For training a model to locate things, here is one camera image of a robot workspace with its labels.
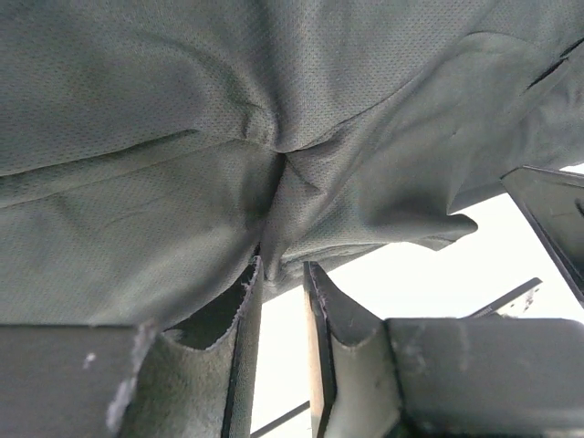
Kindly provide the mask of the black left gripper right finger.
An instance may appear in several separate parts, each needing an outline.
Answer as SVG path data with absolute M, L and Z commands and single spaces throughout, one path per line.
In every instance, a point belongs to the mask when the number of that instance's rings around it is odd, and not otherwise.
M 304 265 L 317 437 L 580 437 L 583 326 L 381 319 Z

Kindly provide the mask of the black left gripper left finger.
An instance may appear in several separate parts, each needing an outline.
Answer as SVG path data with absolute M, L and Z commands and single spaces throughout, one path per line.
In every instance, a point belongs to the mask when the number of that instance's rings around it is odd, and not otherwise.
M 181 323 L 1 327 L 4 437 L 246 437 L 263 266 Z

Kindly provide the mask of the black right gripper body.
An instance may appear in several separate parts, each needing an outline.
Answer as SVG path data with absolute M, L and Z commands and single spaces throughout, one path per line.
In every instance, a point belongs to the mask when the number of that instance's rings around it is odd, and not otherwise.
M 579 303 L 583 302 L 583 176 L 520 167 L 501 182 Z

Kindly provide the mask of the black t-shirt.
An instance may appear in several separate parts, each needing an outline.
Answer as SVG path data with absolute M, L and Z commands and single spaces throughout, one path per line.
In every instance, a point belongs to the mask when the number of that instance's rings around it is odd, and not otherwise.
M 4 1 L 1 320 L 276 297 L 582 160 L 580 1 Z

